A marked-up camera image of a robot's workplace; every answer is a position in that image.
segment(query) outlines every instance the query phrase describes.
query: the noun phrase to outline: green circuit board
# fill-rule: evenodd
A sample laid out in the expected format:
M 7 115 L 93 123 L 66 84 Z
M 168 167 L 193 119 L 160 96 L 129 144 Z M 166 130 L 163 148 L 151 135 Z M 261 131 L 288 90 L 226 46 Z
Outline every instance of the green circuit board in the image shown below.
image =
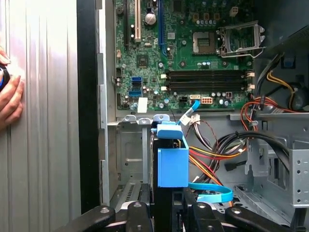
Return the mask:
M 162 74 L 167 70 L 251 70 L 251 57 L 222 58 L 218 55 L 219 41 L 216 32 L 220 27 L 252 21 L 253 3 L 248 0 L 141 0 L 141 40 L 137 42 L 133 37 L 134 29 L 130 27 L 126 30 L 125 26 L 135 25 L 136 1 L 116 0 L 117 108 L 136 110 L 139 97 L 144 97 L 148 98 L 148 110 L 187 109 L 193 102 L 190 96 L 196 95 L 199 99 L 212 98 L 210 104 L 201 104 L 201 108 L 205 110 L 240 109 L 247 101 L 246 89 L 233 91 L 232 94 L 215 92 L 215 96 L 211 90 L 177 92 L 162 89 L 166 85 L 166 78 L 162 78 Z M 163 43 L 159 34 L 160 1 L 163 2 Z M 235 6 L 239 12 L 231 17 L 231 8 Z M 234 30 L 230 35 L 232 49 L 251 46 L 252 43 L 253 32 L 250 29 Z M 199 53 L 194 48 L 196 44 L 199 46 Z M 141 77 L 141 85 L 133 85 L 132 77 Z

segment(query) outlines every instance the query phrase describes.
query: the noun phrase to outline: ribbed metal panel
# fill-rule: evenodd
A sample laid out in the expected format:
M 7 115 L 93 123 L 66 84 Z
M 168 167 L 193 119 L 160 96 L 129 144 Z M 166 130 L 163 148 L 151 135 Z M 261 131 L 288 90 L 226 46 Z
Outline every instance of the ribbed metal panel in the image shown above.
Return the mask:
M 26 82 L 0 132 L 0 231 L 53 231 L 81 211 L 76 1 L 0 0 L 0 31 Z

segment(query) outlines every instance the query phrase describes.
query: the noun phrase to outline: motherboard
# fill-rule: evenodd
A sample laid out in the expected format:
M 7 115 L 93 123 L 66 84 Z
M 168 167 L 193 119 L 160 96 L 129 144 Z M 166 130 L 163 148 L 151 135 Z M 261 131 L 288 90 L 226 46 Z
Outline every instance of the motherboard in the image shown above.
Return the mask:
M 256 30 L 252 0 L 116 0 L 117 108 L 240 109 Z

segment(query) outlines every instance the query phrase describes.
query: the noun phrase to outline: ram slot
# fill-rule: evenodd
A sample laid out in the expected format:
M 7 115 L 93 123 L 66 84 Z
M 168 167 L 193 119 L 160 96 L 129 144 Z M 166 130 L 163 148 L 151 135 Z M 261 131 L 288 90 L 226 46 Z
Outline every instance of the ram slot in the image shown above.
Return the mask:
M 129 15 L 130 15 L 130 4 L 129 0 L 124 0 L 124 42 L 126 49 L 129 48 Z
M 141 42 L 140 0 L 135 0 L 135 42 Z
M 169 71 L 166 86 L 171 91 L 226 91 L 241 92 L 247 81 L 244 71 Z

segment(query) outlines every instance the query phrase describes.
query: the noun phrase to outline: blue sata port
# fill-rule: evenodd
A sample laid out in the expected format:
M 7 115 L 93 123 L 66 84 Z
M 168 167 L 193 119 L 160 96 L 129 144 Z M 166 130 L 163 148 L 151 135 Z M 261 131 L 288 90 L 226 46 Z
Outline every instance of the blue sata port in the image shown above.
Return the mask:
M 131 78 L 132 82 L 141 82 L 142 81 L 142 77 L 141 76 L 133 76 Z
M 129 91 L 129 96 L 130 97 L 139 97 L 139 96 L 141 96 L 141 91 L 139 91 L 139 90 Z

